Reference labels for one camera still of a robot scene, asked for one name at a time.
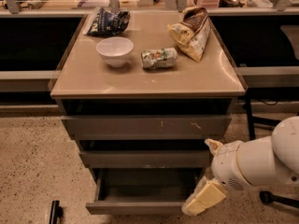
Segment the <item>countertop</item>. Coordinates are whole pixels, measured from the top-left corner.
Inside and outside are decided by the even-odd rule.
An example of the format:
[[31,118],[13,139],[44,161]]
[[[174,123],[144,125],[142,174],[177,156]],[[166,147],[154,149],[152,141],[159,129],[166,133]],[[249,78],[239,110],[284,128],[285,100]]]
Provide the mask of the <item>countertop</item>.
[[[121,68],[112,68],[100,58],[95,46],[103,38],[80,32],[51,91],[52,98],[189,98],[243,95],[245,88],[213,31],[206,42],[200,63],[178,49],[166,26],[181,20],[182,14],[176,11],[132,11],[129,26],[120,36],[130,38],[135,47],[129,63]],[[178,52],[175,67],[152,71],[141,67],[142,50],[172,47]]]

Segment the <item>crumpled chip bag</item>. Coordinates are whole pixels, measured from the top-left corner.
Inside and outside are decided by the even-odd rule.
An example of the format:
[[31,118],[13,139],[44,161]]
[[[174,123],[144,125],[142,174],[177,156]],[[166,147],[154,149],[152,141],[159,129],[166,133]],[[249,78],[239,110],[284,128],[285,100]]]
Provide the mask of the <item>crumpled chip bag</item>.
[[209,17],[203,7],[188,7],[183,14],[182,22],[167,25],[168,33],[182,52],[200,62],[211,30]]
[[130,21],[129,11],[108,12],[102,7],[96,9],[89,18],[83,34],[92,36],[113,36],[127,29]]

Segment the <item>closed drawer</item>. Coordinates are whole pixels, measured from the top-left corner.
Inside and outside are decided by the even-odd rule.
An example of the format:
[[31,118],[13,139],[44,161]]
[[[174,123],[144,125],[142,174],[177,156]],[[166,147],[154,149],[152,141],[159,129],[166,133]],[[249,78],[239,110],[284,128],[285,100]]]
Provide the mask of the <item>closed drawer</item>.
[[75,140],[148,140],[221,138],[230,115],[64,116]]
[[81,142],[79,155],[88,168],[207,167],[203,140],[104,140]]
[[100,171],[92,215],[179,214],[202,169],[105,169]]

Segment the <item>concrete floor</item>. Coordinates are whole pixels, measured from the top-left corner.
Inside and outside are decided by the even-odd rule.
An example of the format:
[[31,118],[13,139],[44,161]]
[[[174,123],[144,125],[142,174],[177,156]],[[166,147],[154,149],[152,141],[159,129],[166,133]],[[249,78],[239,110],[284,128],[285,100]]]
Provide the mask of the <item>concrete floor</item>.
[[[16,112],[0,109],[0,223],[49,223],[50,206],[60,200],[61,223],[298,223],[299,210],[279,203],[263,205],[259,191],[299,199],[299,188],[260,187],[230,192],[226,200],[197,217],[91,216],[85,203],[92,202],[95,183],[68,137],[60,115],[50,110]],[[293,113],[263,114],[285,119]],[[256,128],[258,137],[271,129]],[[233,116],[223,142],[249,140],[244,114]]]

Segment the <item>bowl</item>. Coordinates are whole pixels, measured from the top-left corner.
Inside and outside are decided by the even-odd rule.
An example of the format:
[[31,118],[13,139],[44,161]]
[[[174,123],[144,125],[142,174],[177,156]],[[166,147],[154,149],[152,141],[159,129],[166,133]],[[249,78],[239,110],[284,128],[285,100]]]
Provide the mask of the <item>bowl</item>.
[[103,61],[112,67],[121,67],[131,57],[134,44],[124,37],[106,38],[96,45]]

